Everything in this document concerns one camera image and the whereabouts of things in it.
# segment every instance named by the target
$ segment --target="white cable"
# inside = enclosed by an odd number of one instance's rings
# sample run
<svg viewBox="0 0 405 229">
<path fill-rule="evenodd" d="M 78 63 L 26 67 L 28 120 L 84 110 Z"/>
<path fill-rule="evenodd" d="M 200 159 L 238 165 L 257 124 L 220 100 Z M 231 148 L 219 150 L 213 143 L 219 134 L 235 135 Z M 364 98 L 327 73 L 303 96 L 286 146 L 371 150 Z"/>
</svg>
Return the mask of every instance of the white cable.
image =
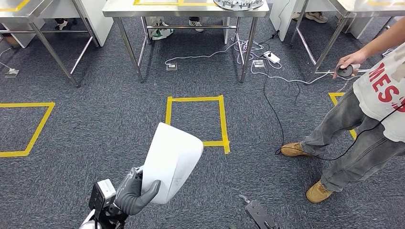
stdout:
<svg viewBox="0 0 405 229">
<path fill-rule="evenodd" d="M 271 64 L 271 62 L 270 62 L 269 59 L 263 58 L 263 57 L 260 57 L 260 58 L 263 59 L 263 60 L 267 60 L 268 64 L 269 64 L 270 66 L 272 66 L 273 68 L 275 68 L 275 69 L 280 69 L 281 67 L 283 67 L 279 62 L 277 62 L 277 63 L 280 65 L 280 67 L 275 67 L 274 65 Z"/>
<path fill-rule="evenodd" d="M 346 83 L 345 83 L 344 86 L 343 86 L 340 90 L 338 90 L 337 92 L 343 91 L 343 89 L 347 86 L 347 83 L 348 83 L 350 80 L 352 80 L 352 79 L 354 79 L 354 78 L 357 78 L 357 77 L 360 77 L 360 76 L 357 75 L 357 76 L 352 77 L 352 78 L 350 78 L 350 79 L 344 79 L 344 78 L 341 77 L 342 79 L 346 80 Z"/>
<path fill-rule="evenodd" d="M 269 76 L 269 75 L 267 75 L 266 73 L 254 73 L 254 72 L 253 72 L 253 63 L 252 63 L 252 65 L 250 66 L 250 71 L 251 71 L 253 74 L 262 74 L 262 75 L 265 75 L 265 76 L 267 76 L 267 77 L 270 78 L 270 79 L 278 78 L 278 79 L 282 79 L 282 80 L 284 80 L 284 81 L 286 81 L 286 82 L 289 82 L 289 83 L 290 83 L 290 82 L 301 82 L 301 83 L 305 83 L 305 84 L 311 84 L 311 83 L 313 83 L 313 82 L 315 82 L 315 81 L 317 81 L 317 80 L 319 80 L 319 79 L 325 77 L 327 74 L 333 73 L 333 72 L 327 72 L 327 73 L 324 74 L 323 76 L 318 77 L 318 78 L 316 78 L 315 80 L 313 80 L 313 81 L 311 81 L 311 82 L 305 82 L 305 81 L 302 81 L 302 80 L 287 80 L 287 79 L 284 79 L 283 77 L 279 77 L 279 76 Z"/>
<path fill-rule="evenodd" d="M 9 49 L 7 49 L 7 50 L 4 50 L 2 53 L 0 53 L 0 58 L 1 58 L 1 55 L 3 55 L 3 53 L 7 52 L 7 51 L 10 50 L 10 49 L 11 49 L 11 48 L 9 48 Z M 0 64 L 2 64 L 2 65 L 4 65 L 4 66 L 8 67 L 9 69 L 11 69 L 9 66 L 3 64 L 2 62 L 0 62 Z"/>
<path fill-rule="evenodd" d="M 235 44 L 237 44 L 238 43 L 238 41 L 237 42 L 235 42 L 235 43 L 233 43 L 233 44 L 231 44 L 228 48 L 226 48 L 224 51 L 218 51 L 218 52 L 214 52 L 213 54 L 211 54 L 211 55 L 209 55 L 209 56 L 186 56 L 186 57 L 175 57 L 175 58 L 172 58 L 172 59 L 169 59 L 169 60 L 166 60 L 165 61 L 165 65 L 170 65 L 169 63 L 167 63 L 168 61 L 172 61 L 172 60 L 176 60 L 176 59 L 188 59 L 188 58 L 201 58 L 201 57 L 206 57 L 206 58 L 210 58 L 210 57 L 212 57 L 212 56 L 214 56 L 215 54 L 217 54 L 217 53 L 222 53 L 222 52 L 226 52 L 226 51 L 228 51 L 228 49 L 229 48 L 231 48 L 232 46 L 234 46 Z"/>
<path fill-rule="evenodd" d="M 388 54 L 390 54 L 393 51 L 393 49 L 388 49 L 383 53 L 383 57 L 386 57 Z"/>
<path fill-rule="evenodd" d="M 236 59 L 236 62 L 237 62 L 238 64 L 241 64 L 241 62 L 240 62 L 240 52 L 239 52 L 239 49 L 236 48 L 236 47 L 237 47 L 236 44 L 237 44 L 238 42 L 241 42 L 242 54 L 243 54 L 243 53 L 246 53 L 248 41 L 237 40 L 236 42 L 234 42 L 233 44 L 231 44 L 230 46 L 228 46 L 225 50 L 223 50 L 223 51 L 218 51 L 218 52 L 214 52 L 213 54 L 211 54 L 211 55 L 209 55 L 209 56 L 174 57 L 174 58 L 172 58 L 172 59 L 166 60 L 166 61 L 165 61 L 165 65 L 170 65 L 170 63 L 168 63 L 168 62 L 169 62 L 169 61 L 172 61 L 172 60 L 176 60 L 176 59 L 201 58 L 201 57 L 210 58 L 210 57 L 214 56 L 215 54 L 228 51 L 228 49 L 231 48 L 232 46 L 234 46 L 234 49 L 235 49 L 236 51 L 238 51 L 238 57 L 237 57 L 237 59 Z M 257 58 L 260 58 L 260 59 L 267 60 L 268 63 L 270 64 L 270 66 L 272 66 L 272 67 L 275 68 L 275 69 L 280 69 L 280 68 L 282 68 L 282 65 L 281 65 L 279 62 L 278 62 L 278 64 L 280 65 L 280 67 L 275 67 L 275 66 L 273 66 L 273 65 L 271 64 L 271 62 L 270 62 L 269 59 L 263 58 L 263 57 L 261 57 L 261 56 L 257 56 L 253 51 L 262 50 L 262 49 L 264 49 L 264 46 L 263 46 L 263 45 L 260 45 L 260 44 L 257 43 L 256 41 L 253 41 L 253 44 L 255 44 L 255 45 L 259 46 L 259 47 L 252 47 L 252 48 L 251 48 L 251 52 L 250 52 L 250 55 L 249 55 L 249 60 L 252 60 L 252 59 L 254 59 L 255 57 L 257 57 Z M 324 75 L 322 75 L 322 76 L 316 78 L 316 79 L 313 80 L 313 81 L 305 82 L 305 81 L 302 81 L 302 80 L 287 80 L 287 79 L 285 79 L 285 78 L 283 78 L 283 77 L 279 77 L 279 76 L 269 76 L 269 75 L 267 75 L 267 74 L 265 74 L 265 73 L 255 73 L 255 72 L 253 72 L 253 63 L 252 63 L 252 65 L 250 66 L 250 72 L 253 73 L 253 74 L 262 74 L 262 75 L 267 76 L 268 78 L 278 78 L 278 79 L 282 79 L 282 80 L 284 80 L 284 81 L 286 81 L 286 82 L 301 82 L 301 83 L 305 83 L 305 84 L 314 83 L 315 81 L 317 81 L 317 80 L 319 80 L 319 79 L 325 77 L 326 75 L 328 75 L 328 74 L 330 74 L 330 73 L 333 73 L 333 72 L 328 71 L 327 73 L 325 73 Z M 345 78 L 340 77 L 340 76 L 338 76 L 338 77 L 341 78 L 341 79 L 344 79 L 344 80 L 346 80 L 346 81 L 349 81 L 349 80 L 352 79 L 352 78 L 351 78 L 351 79 L 345 79 Z"/>
</svg>

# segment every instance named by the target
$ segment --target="round metal tray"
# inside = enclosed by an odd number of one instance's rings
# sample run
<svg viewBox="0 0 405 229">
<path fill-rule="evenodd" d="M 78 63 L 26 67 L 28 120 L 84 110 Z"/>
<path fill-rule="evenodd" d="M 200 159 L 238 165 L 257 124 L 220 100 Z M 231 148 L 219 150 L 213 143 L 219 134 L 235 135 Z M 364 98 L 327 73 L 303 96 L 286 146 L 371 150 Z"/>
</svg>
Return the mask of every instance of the round metal tray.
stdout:
<svg viewBox="0 0 405 229">
<path fill-rule="evenodd" d="M 214 0 L 214 2 L 226 10 L 242 11 L 261 7 L 265 0 Z"/>
</svg>

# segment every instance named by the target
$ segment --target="power strip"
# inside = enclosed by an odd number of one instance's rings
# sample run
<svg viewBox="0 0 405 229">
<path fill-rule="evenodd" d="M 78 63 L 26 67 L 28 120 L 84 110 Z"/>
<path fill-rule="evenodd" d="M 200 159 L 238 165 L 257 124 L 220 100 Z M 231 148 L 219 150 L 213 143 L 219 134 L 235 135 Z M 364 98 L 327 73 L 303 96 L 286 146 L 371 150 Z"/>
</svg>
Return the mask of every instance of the power strip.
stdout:
<svg viewBox="0 0 405 229">
<path fill-rule="evenodd" d="M 280 63 L 280 58 L 278 58 L 276 55 L 274 55 L 274 53 L 270 51 L 265 52 L 263 56 L 272 63 Z"/>
</svg>

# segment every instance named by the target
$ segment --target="white t-shirt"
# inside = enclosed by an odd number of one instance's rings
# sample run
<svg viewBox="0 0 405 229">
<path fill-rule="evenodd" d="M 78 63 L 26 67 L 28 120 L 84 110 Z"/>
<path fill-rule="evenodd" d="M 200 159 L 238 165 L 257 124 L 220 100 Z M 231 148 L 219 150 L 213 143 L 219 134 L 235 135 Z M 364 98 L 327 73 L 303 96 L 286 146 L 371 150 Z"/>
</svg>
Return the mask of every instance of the white t-shirt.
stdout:
<svg viewBox="0 0 405 229">
<path fill-rule="evenodd" d="M 378 121 L 405 104 L 405 43 L 353 84 L 363 112 Z M 405 105 L 386 118 L 384 136 L 405 142 Z"/>
</svg>

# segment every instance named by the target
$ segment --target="metal table frame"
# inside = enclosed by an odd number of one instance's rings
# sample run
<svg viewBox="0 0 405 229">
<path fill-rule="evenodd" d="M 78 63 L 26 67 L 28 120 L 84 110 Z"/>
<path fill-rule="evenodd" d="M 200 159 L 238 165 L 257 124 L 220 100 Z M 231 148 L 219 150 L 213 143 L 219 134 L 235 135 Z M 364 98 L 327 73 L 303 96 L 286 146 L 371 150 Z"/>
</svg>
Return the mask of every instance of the metal table frame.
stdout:
<svg viewBox="0 0 405 229">
<path fill-rule="evenodd" d="M 34 23 L 33 20 L 28 20 L 29 25 L 32 27 L 32 31 L 8 31 L 8 30 L 0 30 L 0 34 L 3 33 L 35 33 L 38 38 L 41 40 L 41 42 L 45 45 L 46 49 L 49 51 L 49 53 L 52 55 L 52 57 L 56 60 L 58 65 L 61 67 L 63 72 L 66 74 L 66 76 L 69 78 L 69 80 L 72 82 L 72 84 L 76 87 L 80 87 L 80 83 L 76 81 L 76 79 L 72 76 L 77 65 L 79 64 L 80 60 L 82 59 L 84 53 L 86 52 L 89 44 L 91 41 L 93 41 L 94 45 L 98 47 L 98 42 L 93 34 L 93 31 L 90 28 L 90 25 L 87 23 L 86 18 L 80 8 L 80 3 L 78 0 L 71 0 L 73 5 L 75 6 L 77 13 L 80 15 L 80 18 L 82 19 L 86 30 L 85 31 L 41 31 Z M 51 44 L 48 42 L 48 40 L 45 38 L 44 33 L 88 33 L 90 35 L 90 38 L 88 39 L 84 49 L 80 53 L 79 58 L 76 60 L 75 65 L 73 66 L 72 70 L 69 71 L 65 64 L 62 62 L 61 58 L 58 56 L 58 54 L 55 52 L 55 50 L 52 48 Z"/>
<path fill-rule="evenodd" d="M 290 45 L 292 46 L 294 44 L 294 39 L 296 35 L 298 34 L 299 38 L 301 39 L 305 50 L 307 51 L 309 58 L 311 59 L 311 62 L 314 65 L 314 68 L 311 71 L 311 74 L 309 75 L 310 77 L 313 77 L 315 74 L 326 74 L 330 73 L 331 71 L 318 71 L 320 65 L 322 62 L 325 60 L 326 56 L 328 55 L 330 49 L 332 48 L 332 45 L 335 43 L 336 39 L 338 38 L 339 34 L 341 33 L 343 27 L 346 25 L 347 21 L 349 18 L 355 18 L 355 17 L 386 17 L 386 16 L 399 16 L 401 14 L 400 11 L 382 11 L 382 12 L 375 12 L 375 11 L 365 11 L 365 12 L 351 12 L 347 11 L 343 6 L 341 6 L 338 2 L 338 0 L 329 0 L 338 10 L 338 12 L 341 14 L 341 19 L 339 20 L 338 26 L 335 30 L 335 33 L 332 35 L 331 39 L 329 40 L 328 44 L 326 45 L 325 49 L 323 50 L 322 54 L 318 58 L 318 60 L 315 60 L 315 57 L 313 56 L 311 50 L 308 47 L 307 42 L 305 41 L 304 36 L 302 35 L 301 31 L 299 30 L 299 26 L 302 22 L 302 19 L 305 15 L 306 8 L 308 6 L 309 0 L 304 0 L 304 5 L 302 6 L 301 13 L 299 16 L 299 19 L 297 21 L 297 24 L 295 26 L 294 33 L 291 37 L 291 42 Z M 365 73 L 368 72 L 369 69 L 365 70 L 359 70 L 359 73 Z"/>
<path fill-rule="evenodd" d="M 242 61 L 241 61 L 242 62 L 242 74 L 241 74 L 241 77 L 240 77 L 240 82 L 241 83 L 243 83 L 245 81 L 245 77 L 246 77 L 246 71 L 247 71 L 247 66 L 248 66 L 248 62 L 249 62 L 249 56 L 250 56 L 250 52 L 251 52 L 252 45 L 253 45 L 253 37 L 255 36 L 255 31 L 256 31 L 257 18 L 258 17 L 253 17 L 253 20 L 252 20 L 252 25 L 250 27 L 249 40 L 248 40 L 248 43 L 247 43 L 247 50 L 246 50 L 245 55 L 242 54 L 241 43 L 238 42 L 239 52 L 240 52 L 241 57 L 242 57 L 241 58 L 242 59 Z M 143 83 L 145 81 L 145 79 L 142 77 L 142 74 L 141 74 L 141 72 L 139 70 L 140 67 L 141 67 L 141 64 L 142 64 L 143 53 L 145 51 L 146 44 L 151 44 L 151 39 L 149 37 L 148 30 L 150 30 L 150 29 L 162 29 L 162 28 L 163 29 L 195 29 L 196 28 L 194 26 L 147 26 L 146 18 L 141 17 L 142 27 L 143 27 L 143 30 L 145 32 L 145 38 L 144 38 L 144 41 L 143 41 L 143 44 L 142 44 L 142 48 L 140 50 L 139 59 L 137 60 L 135 55 L 134 55 L 131 43 L 129 42 L 127 32 L 125 31 L 125 28 L 124 28 L 124 25 L 122 23 L 121 17 L 113 17 L 113 19 L 114 19 L 114 21 L 117 23 L 117 25 L 119 27 L 122 38 L 124 39 L 125 46 L 128 49 L 129 56 L 131 57 L 131 61 L 132 61 L 133 65 L 134 65 L 135 72 L 137 73 L 138 78 L 139 78 L 141 83 Z M 232 25 L 231 26 L 201 26 L 201 27 L 199 26 L 198 28 L 199 29 L 232 29 L 232 30 L 235 30 L 235 36 L 234 36 L 235 41 L 239 41 L 238 32 L 239 32 L 239 27 L 240 27 L 240 19 L 241 19 L 241 17 L 237 17 L 236 26 L 232 26 Z"/>
</svg>

